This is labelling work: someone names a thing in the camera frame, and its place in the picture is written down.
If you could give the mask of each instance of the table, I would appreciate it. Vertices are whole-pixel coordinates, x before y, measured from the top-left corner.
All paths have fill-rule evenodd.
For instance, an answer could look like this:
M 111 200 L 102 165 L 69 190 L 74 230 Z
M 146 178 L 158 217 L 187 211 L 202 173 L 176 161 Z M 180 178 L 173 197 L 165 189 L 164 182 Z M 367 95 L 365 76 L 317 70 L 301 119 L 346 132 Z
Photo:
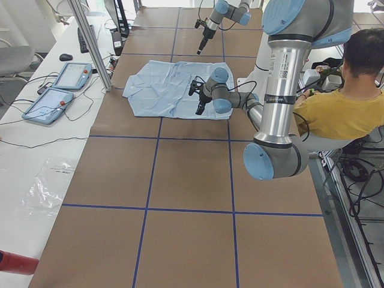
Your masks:
M 108 29 L 104 28 L 106 17 L 89 17 L 89 23 L 95 26 L 98 36 L 98 46 L 102 57 L 113 54 L 112 38 Z M 52 50 L 34 73 L 33 78 L 48 75 L 51 72 L 60 72 L 64 62 L 59 61 L 59 55 L 69 53 L 73 61 L 92 62 L 88 53 L 81 54 L 77 40 L 77 23 L 72 21 L 70 26 L 58 39 Z M 38 86 L 44 79 L 27 84 L 17 99 L 36 100 Z M 71 122 L 62 115 L 49 126 L 33 124 L 22 121 L 15 124 L 0 125 L 0 136 L 4 141 L 20 145 L 34 146 L 57 138 L 86 138 L 94 122 L 104 97 L 103 85 L 100 80 L 87 91 L 87 96 L 93 99 L 94 104 L 90 111 L 79 120 Z M 70 118 L 76 118 L 84 113 L 91 101 L 84 95 L 74 100 L 67 109 Z M 16 102 L 14 106 L 26 110 L 28 104 Z M 10 107 L 0 124 L 18 121 L 21 112 Z M 85 140 L 68 140 L 56 142 L 34 149 L 19 148 L 0 142 L 0 249 L 29 257 L 40 258 L 46 244 L 55 217 L 22 218 L 15 215 L 15 209 L 21 205 L 36 174 L 48 157 L 70 158 L 78 160 L 85 146 Z M 32 276 L 0 273 L 0 287 L 23 288 L 27 287 Z

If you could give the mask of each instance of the cloth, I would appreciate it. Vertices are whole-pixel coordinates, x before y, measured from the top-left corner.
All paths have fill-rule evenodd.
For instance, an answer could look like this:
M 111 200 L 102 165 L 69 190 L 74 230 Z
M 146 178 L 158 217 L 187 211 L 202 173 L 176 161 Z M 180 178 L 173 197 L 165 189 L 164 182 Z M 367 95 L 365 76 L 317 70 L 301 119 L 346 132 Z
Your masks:
M 294 108 L 307 120 L 310 131 L 320 137 L 349 140 L 362 138 L 384 124 L 384 95 L 370 100 L 351 100 L 339 90 L 309 97 Z M 303 119 L 295 115 L 300 135 L 307 132 Z
M 205 106 L 202 115 L 196 115 L 199 96 L 188 95 L 195 76 L 207 81 L 218 67 L 228 71 L 228 88 L 233 87 L 233 76 L 226 63 L 168 63 L 149 61 L 136 75 L 130 76 L 123 96 L 128 98 L 135 116 L 163 116 L 183 119 L 228 119 L 228 113 L 218 114 L 213 101 Z

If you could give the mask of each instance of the metal pole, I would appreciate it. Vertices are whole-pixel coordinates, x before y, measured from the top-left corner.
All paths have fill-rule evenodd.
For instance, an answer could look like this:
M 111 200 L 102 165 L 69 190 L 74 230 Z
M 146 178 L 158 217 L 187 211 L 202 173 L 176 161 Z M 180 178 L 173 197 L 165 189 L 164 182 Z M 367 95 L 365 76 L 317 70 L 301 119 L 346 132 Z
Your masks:
M 138 12 L 138 10 L 140 8 L 139 4 L 141 6 L 141 1 L 140 1 L 140 3 L 137 3 L 137 0 L 133 0 L 134 10 L 135 10 L 136 14 L 137 14 L 137 12 Z
M 68 0 L 68 4 L 71 7 L 74 17 L 76 18 L 77 24 L 84 37 L 86 46 L 89 50 L 89 54 L 91 54 L 91 58 L 95 64 L 104 88 L 106 91 L 110 91 L 112 88 L 112 83 L 109 79 L 109 75 L 97 47 L 96 39 L 91 32 L 91 28 L 89 27 L 89 23 L 84 14 L 80 0 Z

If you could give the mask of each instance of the plastic bag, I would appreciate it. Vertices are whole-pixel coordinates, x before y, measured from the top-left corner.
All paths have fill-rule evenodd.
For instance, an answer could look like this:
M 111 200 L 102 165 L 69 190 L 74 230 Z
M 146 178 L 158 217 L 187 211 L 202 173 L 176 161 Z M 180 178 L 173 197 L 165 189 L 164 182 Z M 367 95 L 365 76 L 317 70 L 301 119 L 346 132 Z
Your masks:
M 57 216 L 77 162 L 74 159 L 48 158 L 15 214 L 24 217 Z

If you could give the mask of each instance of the white wall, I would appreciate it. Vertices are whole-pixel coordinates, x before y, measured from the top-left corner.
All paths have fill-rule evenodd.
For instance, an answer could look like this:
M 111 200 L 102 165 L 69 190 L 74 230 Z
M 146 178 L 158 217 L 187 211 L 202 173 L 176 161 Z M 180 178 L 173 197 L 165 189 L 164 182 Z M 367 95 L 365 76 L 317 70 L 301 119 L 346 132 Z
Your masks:
M 57 23 L 45 0 L 0 0 L 0 38 L 12 45 L 30 45 L 37 52 L 49 52 L 56 43 L 52 29 Z

